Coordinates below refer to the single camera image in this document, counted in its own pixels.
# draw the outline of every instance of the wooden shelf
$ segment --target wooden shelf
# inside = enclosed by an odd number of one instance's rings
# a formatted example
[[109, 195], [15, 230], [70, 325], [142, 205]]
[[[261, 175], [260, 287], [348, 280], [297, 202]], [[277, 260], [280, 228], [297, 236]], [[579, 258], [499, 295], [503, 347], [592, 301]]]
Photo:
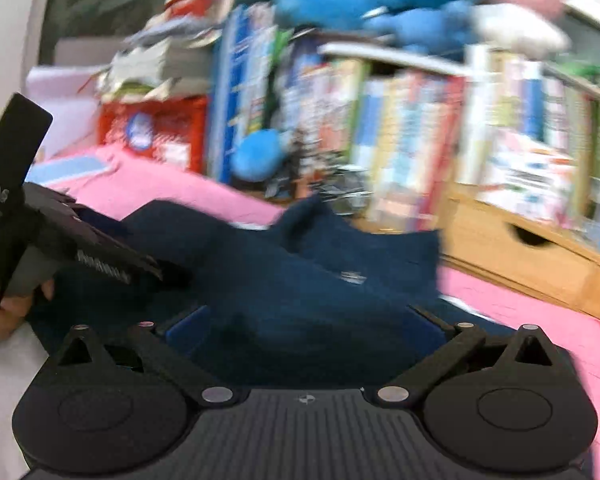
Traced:
[[529, 231], [539, 237], [545, 238], [546, 240], [570, 250], [573, 253], [579, 254], [600, 266], [600, 252], [587, 244], [586, 241], [578, 238], [571, 231], [539, 224], [538, 222], [534, 222], [515, 213], [480, 202], [474, 198], [476, 191], [477, 186], [456, 184], [449, 194], [449, 199], [459, 203], [471, 203], [474, 208], [492, 212], [502, 218], [503, 221], [524, 229], [525, 231]]

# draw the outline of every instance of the black plastic mount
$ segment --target black plastic mount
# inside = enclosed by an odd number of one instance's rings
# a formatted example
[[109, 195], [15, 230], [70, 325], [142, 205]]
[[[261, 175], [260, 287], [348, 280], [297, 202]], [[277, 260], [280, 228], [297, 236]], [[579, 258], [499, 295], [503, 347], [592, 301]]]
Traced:
[[47, 111], [20, 94], [0, 119], [0, 301], [31, 294], [69, 263], [123, 283], [147, 275], [167, 286], [188, 281], [184, 269], [123, 244], [120, 222], [24, 182], [51, 123]]
[[455, 330], [386, 385], [291, 391], [223, 384], [148, 326], [115, 347], [77, 326], [22, 397], [13, 432], [27, 480], [583, 480], [597, 415], [544, 332]]

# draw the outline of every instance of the bookshelf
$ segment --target bookshelf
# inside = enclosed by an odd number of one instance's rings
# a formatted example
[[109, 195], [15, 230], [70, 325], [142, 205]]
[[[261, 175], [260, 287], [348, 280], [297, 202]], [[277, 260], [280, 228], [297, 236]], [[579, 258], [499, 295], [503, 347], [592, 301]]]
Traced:
[[[320, 52], [443, 75], [473, 75], [463, 65], [380, 46], [328, 43]], [[543, 73], [600, 101], [598, 86], [554, 64], [545, 63]], [[456, 184], [451, 177], [446, 183], [436, 221], [429, 226], [442, 232], [445, 265], [600, 319], [600, 252], [568, 229], [547, 226], [480, 202], [477, 192], [478, 186]], [[378, 234], [395, 232], [365, 219], [355, 220], [354, 225]]]

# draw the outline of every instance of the navy fabric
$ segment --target navy fabric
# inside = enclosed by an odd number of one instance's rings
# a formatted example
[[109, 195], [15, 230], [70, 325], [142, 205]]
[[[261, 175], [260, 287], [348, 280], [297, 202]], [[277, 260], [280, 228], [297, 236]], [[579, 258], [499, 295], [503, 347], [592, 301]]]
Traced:
[[332, 272], [356, 272], [364, 288], [396, 304], [416, 305], [453, 325], [472, 322], [491, 335], [511, 335], [508, 326], [469, 314], [438, 293], [437, 232], [375, 235], [361, 232], [317, 197], [291, 206], [267, 232], [287, 251]]
[[[123, 224], [131, 246], [190, 269], [192, 283], [184, 290], [129, 287], [64, 269], [54, 300], [31, 317], [47, 349], [78, 322], [107, 335], [140, 320], [167, 320], [198, 303], [210, 309], [210, 331], [191, 358], [225, 381], [380, 384], [445, 343], [442, 331], [410, 304], [447, 322], [470, 316], [438, 298], [437, 233], [364, 234], [317, 198], [289, 208], [268, 232], [235, 229], [160, 201]], [[350, 283], [343, 272], [364, 280]]]

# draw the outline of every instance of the pink blanket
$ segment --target pink blanket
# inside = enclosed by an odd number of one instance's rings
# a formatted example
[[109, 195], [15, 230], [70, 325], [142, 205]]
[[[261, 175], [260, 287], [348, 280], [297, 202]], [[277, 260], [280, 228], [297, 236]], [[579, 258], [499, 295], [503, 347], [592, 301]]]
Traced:
[[94, 148], [87, 153], [108, 160], [112, 171], [54, 187], [67, 190], [78, 202], [118, 220], [159, 198], [233, 222], [269, 224], [282, 211], [205, 177], [130, 155], [115, 146]]
[[[133, 157], [119, 148], [90, 150], [112, 163], [109, 174], [62, 184], [79, 202], [121, 219], [156, 198], [170, 199], [225, 221], [270, 224], [281, 209], [243, 195], [201, 176], [183, 173]], [[576, 357], [585, 386], [600, 419], [600, 322], [586, 316], [533, 300], [510, 290], [483, 282], [455, 270], [441, 270], [445, 294], [465, 301], [476, 310], [511, 327], [523, 323], [541, 326], [553, 342]], [[600, 426], [594, 444], [600, 480]]]

